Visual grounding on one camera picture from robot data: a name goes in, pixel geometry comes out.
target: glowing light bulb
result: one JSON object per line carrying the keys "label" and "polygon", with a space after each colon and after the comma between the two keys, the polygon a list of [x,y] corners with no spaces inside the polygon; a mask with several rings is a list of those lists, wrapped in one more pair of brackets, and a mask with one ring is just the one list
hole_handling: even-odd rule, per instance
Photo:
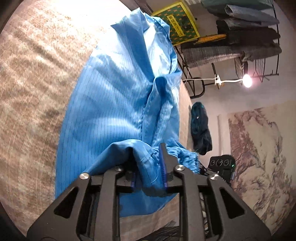
{"label": "glowing light bulb", "polygon": [[252,78],[248,74],[245,74],[242,78],[242,83],[245,87],[250,88],[252,86]]}

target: green and orange pattern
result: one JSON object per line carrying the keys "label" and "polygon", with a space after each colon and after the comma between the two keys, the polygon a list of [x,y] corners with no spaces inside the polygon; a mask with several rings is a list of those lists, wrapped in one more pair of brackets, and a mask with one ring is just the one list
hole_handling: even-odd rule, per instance
{"label": "green and orange pattern", "polygon": [[[175,31],[174,27],[172,26],[171,22],[168,20],[167,16],[173,15],[175,19],[177,20],[178,24],[180,25],[182,31],[184,32],[185,36],[180,37],[178,33]],[[184,9],[181,5],[172,7],[166,11],[163,11],[155,17],[160,17],[163,21],[165,21],[170,26],[170,39],[172,41],[173,45],[176,45],[178,43],[181,43],[183,41],[190,40],[192,38],[198,37],[197,33],[195,32],[188,16],[186,15]],[[189,27],[188,29],[184,29],[184,23]]]}

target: white wall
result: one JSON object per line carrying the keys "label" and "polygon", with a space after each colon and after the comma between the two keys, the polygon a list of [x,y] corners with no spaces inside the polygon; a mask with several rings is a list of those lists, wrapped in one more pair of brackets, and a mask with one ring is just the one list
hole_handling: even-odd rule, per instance
{"label": "white wall", "polygon": [[[220,90],[210,85],[206,86],[205,94],[192,100],[192,102],[200,101],[206,107],[209,116],[209,129],[213,141],[213,150],[205,156],[200,156],[200,160],[204,165],[208,165],[211,156],[230,153],[230,137],[228,120],[226,114],[237,111],[251,110],[259,107],[266,107],[277,103],[283,103],[287,100],[296,99],[296,33],[280,8],[275,5],[277,18],[280,20],[279,33],[280,46],[282,54],[279,59],[279,76],[271,76],[270,81],[264,80],[260,82],[258,78],[253,79],[253,86],[245,88],[240,83],[226,83]],[[192,9],[193,14],[200,10]],[[206,12],[199,15],[197,21],[200,25],[201,36],[206,34],[215,34],[215,17]],[[271,73],[276,70],[277,57],[271,57],[266,60],[265,73]],[[237,78],[235,74],[234,61],[222,61],[215,64],[217,73],[221,80]],[[191,69],[193,77],[213,78],[211,65],[204,65],[200,68]],[[249,62],[249,74],[254,73],[254,63]],[[219,143],[219,126],[218,116],[220,116],[222,128],[222,143]]]}

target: gathered blue fabric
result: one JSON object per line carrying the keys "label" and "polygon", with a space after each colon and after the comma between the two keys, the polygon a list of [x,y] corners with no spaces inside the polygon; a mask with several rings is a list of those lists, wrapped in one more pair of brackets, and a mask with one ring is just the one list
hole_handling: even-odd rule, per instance
{"label": "gathered blue fabric", "polygon": [[56,197],[82,172],[91,175],[128,161],[135,192],[120,194],[120,216],[150,214],[165,195],[158,150],[167,144],[179,163],[199,172],[197,154],[178,143],[181,71],[169,26],[140,9],[111,26],[78,78],[62,124]]}

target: yellow label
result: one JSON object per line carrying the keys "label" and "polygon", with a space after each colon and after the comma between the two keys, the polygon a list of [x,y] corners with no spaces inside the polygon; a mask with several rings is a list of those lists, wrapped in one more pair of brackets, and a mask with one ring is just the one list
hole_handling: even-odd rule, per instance
{"label": "yellow label", "polygon": [[173,15],[168,15],[167,18],[170,21],[170,23],[172,24],[172,26],[174,27],[174,29],[176,30],[179,37],[185,36],[185,34],[183,33],[183,31],[182,31],[180,25],[178,24],[177,20],[175,19],[175,17]]}

